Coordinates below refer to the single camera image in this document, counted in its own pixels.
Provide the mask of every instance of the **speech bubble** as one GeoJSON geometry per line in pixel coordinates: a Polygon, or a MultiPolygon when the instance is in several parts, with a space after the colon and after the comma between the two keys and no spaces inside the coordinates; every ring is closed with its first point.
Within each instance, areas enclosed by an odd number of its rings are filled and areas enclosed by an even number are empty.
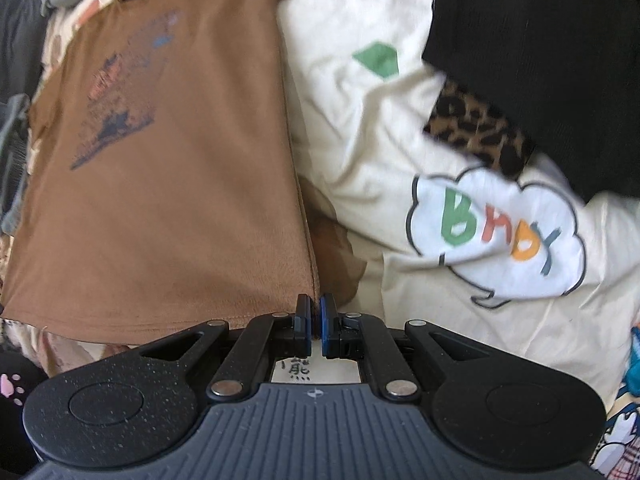
{"type": "Polygon", "coordinates": [[[586,272],[571,202],[541,183],[520,186],[485,168],[416,176],[406,234],[428,264],[482,290],[475,304],[565,296],[586,272]]]}

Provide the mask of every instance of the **white cartoon character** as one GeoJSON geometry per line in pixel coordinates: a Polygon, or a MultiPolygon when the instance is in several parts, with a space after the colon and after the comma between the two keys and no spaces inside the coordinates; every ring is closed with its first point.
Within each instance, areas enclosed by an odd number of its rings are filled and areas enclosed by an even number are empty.
{"type": "Polygon", "coordinates": [[[603,439],[606,444],[598,451],[591,467],[605,477],[611,473],[624,455],[625,446],[635,439],[636,436],[633,434],[633,430],[636,426],[637,417],[638,414],[636,412],[621,413],[618,415],[611,433],[604,435],[603,439]]]}
{"type": "Polygon", "coordinates": [[[582,283],[584,242],[574,207],[558,190],[521,187],[473,168],[455,180],[417,176],[412,193],[409,243],[434,266],[447,266],[484,291],[471,297],[475,304],[558,297],[582,283]]]}

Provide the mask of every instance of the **brown t-shirt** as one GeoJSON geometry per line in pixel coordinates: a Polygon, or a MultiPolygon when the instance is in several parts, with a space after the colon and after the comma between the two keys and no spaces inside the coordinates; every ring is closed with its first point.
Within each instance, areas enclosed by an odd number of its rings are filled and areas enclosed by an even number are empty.
{"type": "Polygon", "coordinates": [[[5,317],[140,344],[317,295],[278,1],[123,0],[78,32],[31,111],[5,317]]]}

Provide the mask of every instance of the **leopard print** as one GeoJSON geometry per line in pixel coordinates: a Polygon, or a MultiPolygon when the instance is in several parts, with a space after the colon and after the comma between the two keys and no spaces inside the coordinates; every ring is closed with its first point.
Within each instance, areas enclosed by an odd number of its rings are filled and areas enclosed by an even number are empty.
{"type": "Polygon", "coordinates": [[[459,152],[471,153],[506,178],[520,176],[533,142],[502,113],[447,80],[424,133],[459,152]]]}

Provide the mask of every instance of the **gray ribbed plate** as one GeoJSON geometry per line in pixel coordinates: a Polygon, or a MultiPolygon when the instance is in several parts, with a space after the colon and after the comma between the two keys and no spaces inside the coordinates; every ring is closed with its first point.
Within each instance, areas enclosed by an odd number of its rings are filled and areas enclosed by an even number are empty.
{"type": "Polygon", "coordinates": [[[45,463],[30,480],[602,480],[585,464],[555,472],[487,468],[441,442],[415,406],[366,384],[263,384],[219,404],[178,449],[121,471],[45,463]]]}

